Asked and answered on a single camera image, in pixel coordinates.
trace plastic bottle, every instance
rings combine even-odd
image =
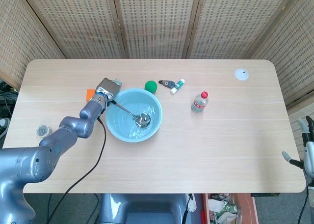
[[[203,91],[201,94],[195,97],[195,100],[192,104],[192,109],[195,112],[201,112],[204,110],[205,106],[208,104],[208,93]]]

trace green ball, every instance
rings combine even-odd
[[[145,90],[149,91],[150,93],[154,94],[157,90],[157,83],[154,81],[148,81],[145,84]]]

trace black cable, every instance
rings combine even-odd
[[[52,194],[49,195],[48,205],[47,205],[47,221],[49,220],[49,209],[50,209],[50,201],[51,201]]]
[[[11,90],[7,90],[7,91],[4,91],[4,90],[0,90],[0,94],[9,94],[9,95],[16,95],[18,96],[19,94],[15,91],[11,91]]]
[[[183,215],[183,218],[182,218],[182,224],[185,224],[186,222],[186,217],[187,217],[187,214],[188,214],[188,203],[190,202],[191,198],[193,197],[192,194],[188,194],[189,198],[188,198],[188,201],[187,201],[187,204],[186,204],[186,208],[185,208],[185,212],[184,212],[184,215]]]
[[[100,161],[100,158],[102,157],[102,154],[103,154],[103,151],[104,151],[104,148],[105,148],[105,144],[106,144],[106,139],[107,139],[107,132],[106,132],[106,128],[103,124],[103,122],[101,121],[101,119],[98,117],[97,120],[99,121],[99,123],[103,126],[103,129],[104,129],[104,133],[105,133],[105,139],[104,139],[104,144],[103,144],[103,147],[102,147],[102,150],[100,152],[100,155],[99,155],[99,158],[96,162],[96,164],[92,167],[92,169],[90,169],[90,171],[88,171],[84,176],[82,176],[77,182],[75,182],[64,194],[63,196],[61,197],[61,199],[59,200],[59,202],[57,203],[57,205],[55,206],[54,210],[52,211],[48,221],[47,221],[47,224],[49,224],[57,210],[57,208],[60,206],[61,202],[63,201],[63,199],[65,198],[65,196],[69,193],[69,191],[74,187],[76,186],[81,180],[83,180],[85,177],[87,177],[94,169],[95,167],[97,167],[99,161]]]
[[[93,217],[93,215],[94,215],[94,213],[95,213],[95,211],[96,211],[96,209],[97,209],[97,207],[98,207],[99,198],[98,198],[98,195],[96,195],[96,194],[94,194],[94,195],[95,195],[96,198],[97,198],[97,203],[96,203],[95,208],[93,209],[93,212],[90,214],[89,218],[87,219],[86,224],[89,223],[90,219]]]
[[[9,114],[11,115],[11,117],[12,117],[12,113],[11,113],[11,111],[10,111],[10,108],[9,108],[9,106],[8,106],[8,104],[7,104],[7,102],[6,102],[6,99],[4,99],[4,102],[5,102],[5,106],[6,106],[6,108],[8,109],[8,111],[9,111]]]
[[[11,97],[11,96],[18,96],[18,95],[16,95],[16,94],[11,94],[11,93],[9,93],[9,94],[6,94],[6,93],[0,93],[0,95],[4,95],[4,96],[7,96],[7,97]]]
[[[15,99],[12,99],[11,97],[7,96],[7,95],[2,95],[0,94],[0,96],[2,96],[3,98],[7,99],[7,100],[13,100],[16,101]]]
[[[97,215],[97,217],[96,217],[96,219],[94,221],[94,224],[97,224],[98,218],[99,218],[99,214]]]
[[[19,94],[17,91],[14,91],[12,89],[0,89],[0,93]]]
[[[303,208],[302,208],[300,216],[299,216],[298,224],[300,224],[300,221],[301,221],[301,218],[302,218],[302,214],[303,214],[303,211],[304,211],[304,208],[305,208],[305,205],[306,205],[306,201],[308,201],[308,197],[309,197],[309,189],[308,189],[308,186],[307,186],[306,187],[306,198],[305,198],[305,201],[304,201],[304,204],[303,204]]]

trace folding screen panel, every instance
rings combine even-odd
[[[25,0],[0,0],[0,77],[19,89],[29,62],[64,58]]]
[[[124,56],[113,0],[28,1],[67,58]]]
[[[187,58],[242,58],[283,0],[201,0]]]
[[[296,0],[253,54],[274,63],[286,105],[314,89],[314,0]]]
[[[182,58],[194,0],[115,0],[130,58]]]

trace glue stick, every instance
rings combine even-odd
[[[184,79],[181,79],[172,89],[171,89],[171,94],[175,94],[180,88],[181,86],[183,86],[185,80]]]

